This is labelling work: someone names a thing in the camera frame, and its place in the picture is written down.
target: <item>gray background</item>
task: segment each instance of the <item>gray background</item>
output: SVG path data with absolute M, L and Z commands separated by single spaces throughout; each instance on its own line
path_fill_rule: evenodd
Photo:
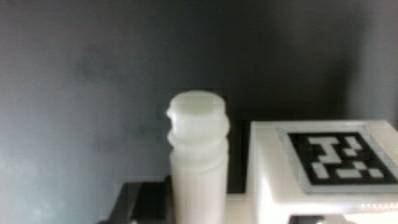
M 229 192 L 251 120 L 396 122 L 398 3 L 0 1 L 0 223 L 93 224 L 169 174 L 171 97 L 215 91 Z

